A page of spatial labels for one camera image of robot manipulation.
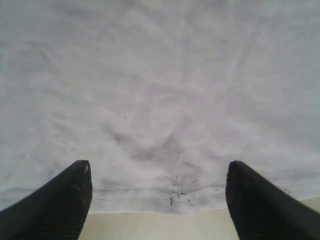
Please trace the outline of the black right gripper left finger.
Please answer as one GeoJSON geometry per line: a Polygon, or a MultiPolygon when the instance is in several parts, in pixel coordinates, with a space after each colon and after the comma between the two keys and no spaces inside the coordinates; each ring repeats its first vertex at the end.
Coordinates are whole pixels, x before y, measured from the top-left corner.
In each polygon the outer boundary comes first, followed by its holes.
{"type": "Polygon", "coordinates": [[[1,210],[2,240],[77,240],[92,202],[90,163],[77,160],[45,185],[1,210]]]}

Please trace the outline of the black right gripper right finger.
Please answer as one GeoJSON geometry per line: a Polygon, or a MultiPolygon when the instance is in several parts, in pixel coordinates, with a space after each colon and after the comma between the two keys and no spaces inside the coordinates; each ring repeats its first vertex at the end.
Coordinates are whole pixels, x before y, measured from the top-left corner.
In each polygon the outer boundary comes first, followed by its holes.
{"type": "Polygon", "coordinates": [[[318,240],[320,214],[242,161],[228,166],[225,197],[241,240],[318,240]]]}

